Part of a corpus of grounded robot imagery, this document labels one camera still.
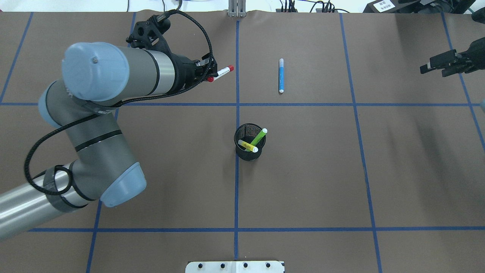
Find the blue marker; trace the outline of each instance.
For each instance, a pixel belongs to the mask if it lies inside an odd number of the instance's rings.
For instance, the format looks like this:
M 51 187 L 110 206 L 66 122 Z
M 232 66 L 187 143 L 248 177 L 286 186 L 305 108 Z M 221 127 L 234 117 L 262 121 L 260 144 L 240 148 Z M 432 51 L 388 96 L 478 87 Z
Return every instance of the blue marker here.
M 285 67 L 283 59 L 279 59 L 279 93 L 285 92 Z

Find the white floor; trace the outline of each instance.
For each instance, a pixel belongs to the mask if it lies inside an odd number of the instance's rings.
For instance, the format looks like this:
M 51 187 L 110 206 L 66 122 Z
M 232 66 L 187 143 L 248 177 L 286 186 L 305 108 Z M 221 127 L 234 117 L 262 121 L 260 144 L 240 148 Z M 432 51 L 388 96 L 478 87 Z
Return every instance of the white floor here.
M 176 0 L 164 0 L 166 10 L 177 6 Z M 361 13 L 371 0 L 332 0 L 336 8 L 349 12 Z M 313 3 L 297 0 L 295 7 L 300 12 L 308 12 Z M 485 0 L 477 0 L 472 10 L 485 6 Z M 184 0 L 183 11 L 217 11 L 226 10 L 228 0 Z M 246 10 L 274 12 L 281 7 L 279 0 L 246 0 Z M 162 0 L 3 0 L 2 11 L 36 11 L 36 12 L 136 12 L 144 9 L 162 11 Z

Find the silver metal tube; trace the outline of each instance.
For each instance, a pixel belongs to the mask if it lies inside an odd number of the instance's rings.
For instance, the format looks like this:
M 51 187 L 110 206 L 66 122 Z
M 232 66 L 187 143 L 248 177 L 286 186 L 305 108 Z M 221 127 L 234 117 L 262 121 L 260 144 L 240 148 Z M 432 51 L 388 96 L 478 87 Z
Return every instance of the silver metal tube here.
M 43 180 L 44 176 L 42 175 L 34 179 L 34 182 L 42 186 Z M 58 189 L 62 190 L 65 188 L 67 182 L 67 174 L 63 171 L 57 172 L 56 185 Z M 63 196 L 73 205 L 85 205 L 88 203 L 72 187 Z M 37 191 L 28 183 L 18 186 L 0 195 L 0 241 L 34 228 L 62 214 L 64 213 L 52 206 L 45 194 Z

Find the yellow marker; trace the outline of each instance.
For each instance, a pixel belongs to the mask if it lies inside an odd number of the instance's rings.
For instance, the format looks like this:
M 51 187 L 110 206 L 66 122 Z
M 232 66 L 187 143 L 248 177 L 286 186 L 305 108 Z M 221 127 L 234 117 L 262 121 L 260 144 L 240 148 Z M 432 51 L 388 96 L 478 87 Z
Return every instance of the yellow marker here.
M 251 151 L 253 153 L 258 152 L 258 148 L 256 146 L 251 145 L 251 144 L 247 143 L 246 141 L 243 141 L 242 139 L 238 140 L 238 144 L 245 147 L 246 149 L 249 149 L 249 151 Z

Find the marker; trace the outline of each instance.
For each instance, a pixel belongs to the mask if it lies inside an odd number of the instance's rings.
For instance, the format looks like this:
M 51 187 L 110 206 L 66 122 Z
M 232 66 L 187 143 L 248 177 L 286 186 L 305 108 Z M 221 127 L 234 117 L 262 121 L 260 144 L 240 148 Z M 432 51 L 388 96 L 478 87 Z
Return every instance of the marker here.
M 231 72 L 234 70 L 234 66 L 228 66 L 228 67 L 225 67 L 219 71 L 217 71 L 217 77 L 209 77 L 207 78 L 207 81 L 212 83 L 213 81 L 219 79 L 220 77 L 226 75 L 227 73 Z
M 259 134 L 253 139 L 253 141 L 251 141 L 251 145 L 256 146 L 267 133 L 268 129 L 263 128 L 261 132 L 259 132 Z
M 283 65 L 283 58 L 279 59 L 279 93 L 285 92 L 285 67 Z
M 253 152 L 253 153 L 258 152 L 258 148 L 256 146 L 253 146 L 253 145 L 247 143 L 246 141 L 243 141 L 242 139 L 238 140 L 238 144 L 245 147 L 246 149 L 249 149 L 250 152 Z

